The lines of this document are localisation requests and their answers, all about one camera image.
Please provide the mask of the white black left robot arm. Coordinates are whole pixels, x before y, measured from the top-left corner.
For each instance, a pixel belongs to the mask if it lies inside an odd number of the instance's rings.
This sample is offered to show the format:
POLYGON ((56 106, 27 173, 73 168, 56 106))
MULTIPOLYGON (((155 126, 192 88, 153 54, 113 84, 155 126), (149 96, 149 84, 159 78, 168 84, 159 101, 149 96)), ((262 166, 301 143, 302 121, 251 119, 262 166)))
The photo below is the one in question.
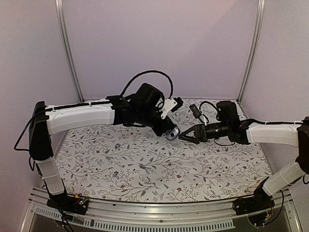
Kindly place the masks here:
POLYGON ((172 141, 180 130, 168 113, 176 111, 182 104, 181 98, 165 98, 159 89, 147 83, 127 97, 121 93, 99 101, 50 107, 42 101, 36 103, 29 122, 29 155, 45 183, 49 195, 47 205, 73 213, 88 207, 86 197, 67 194, 56 166, 51 135, 93 125, 123 125, 149 127, 157 136, 165 135, 172 141))

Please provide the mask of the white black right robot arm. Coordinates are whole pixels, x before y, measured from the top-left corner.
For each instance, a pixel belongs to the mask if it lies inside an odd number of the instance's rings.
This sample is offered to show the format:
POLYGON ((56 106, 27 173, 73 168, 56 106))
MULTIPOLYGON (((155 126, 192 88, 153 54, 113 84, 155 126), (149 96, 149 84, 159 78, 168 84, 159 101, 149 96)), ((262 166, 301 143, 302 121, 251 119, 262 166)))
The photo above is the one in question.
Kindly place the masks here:
POLYGON ((254 213, 274 207, 273 196, 309 173, 309 119, 301 121, 262 122, 249 118, 241 120, 236 104, 220 101, 216 104, 217 122, 197 124, 181 133, 181 140, 199 144, 211 139, 227 137, 239 145, 267 144, 295 147, 294 161, 264 179, 248 198, 233 202, 237 215, 254 213))

